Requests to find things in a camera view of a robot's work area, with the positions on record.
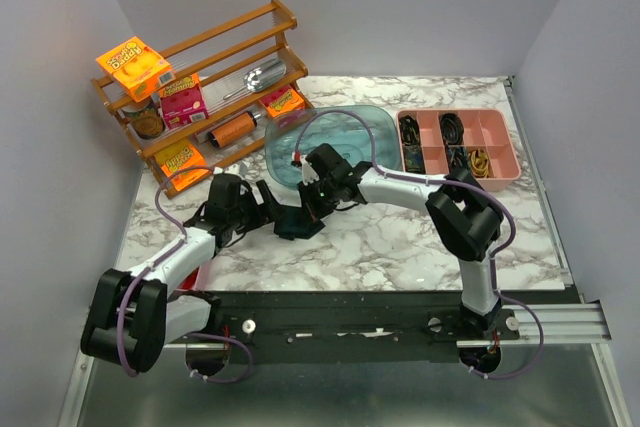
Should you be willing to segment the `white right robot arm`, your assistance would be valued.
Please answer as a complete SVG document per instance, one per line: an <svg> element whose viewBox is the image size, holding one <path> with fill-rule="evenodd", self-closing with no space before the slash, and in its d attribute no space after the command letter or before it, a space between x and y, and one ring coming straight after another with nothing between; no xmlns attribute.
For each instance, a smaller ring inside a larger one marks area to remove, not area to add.
<svg viewBox="0 0 640 427"><path fill-rule="evenodd" d="M300 196L314 219L341 202L388 204L429 216L444 247L458 259L462 331L480 339L494 330L500 300L489 250L500 236L503 214L471 175L462 169L449 176L408 174L370 161L351 165L327 143L307 155L294 152L291 163L301 170Z"/></svg>

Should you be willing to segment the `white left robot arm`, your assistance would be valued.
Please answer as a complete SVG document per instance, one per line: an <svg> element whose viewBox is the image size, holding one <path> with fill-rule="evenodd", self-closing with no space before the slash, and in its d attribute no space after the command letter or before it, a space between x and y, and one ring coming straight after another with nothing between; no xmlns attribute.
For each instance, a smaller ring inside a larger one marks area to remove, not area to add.
<svg viewBox="0 0 640 427"><path fill-rule="evenodd" d="M214 340L222 327L212 301L170 295L198 267L231 241L275 221L280 204L264 180L257 201L242 177L216 174L208 198L192 217L178 222L180 233L150 259L126 270L109 269L98 280L80 340L83 354L120 365L135 377L150 370L166 343L188 331L201 342Z"/></svg>

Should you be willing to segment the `dark green necktie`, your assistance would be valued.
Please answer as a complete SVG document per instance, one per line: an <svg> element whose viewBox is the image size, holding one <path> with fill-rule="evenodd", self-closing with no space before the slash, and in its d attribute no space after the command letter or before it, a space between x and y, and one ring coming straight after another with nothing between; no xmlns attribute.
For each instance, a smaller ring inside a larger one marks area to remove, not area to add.
<svg viewBox="0 0 640 427"><path fill-rule="evenodd" d="M274 224L274 233L285 240L308 240L317 235L325 224L321 220L300 217L297 214L286 215Z"/></svg>

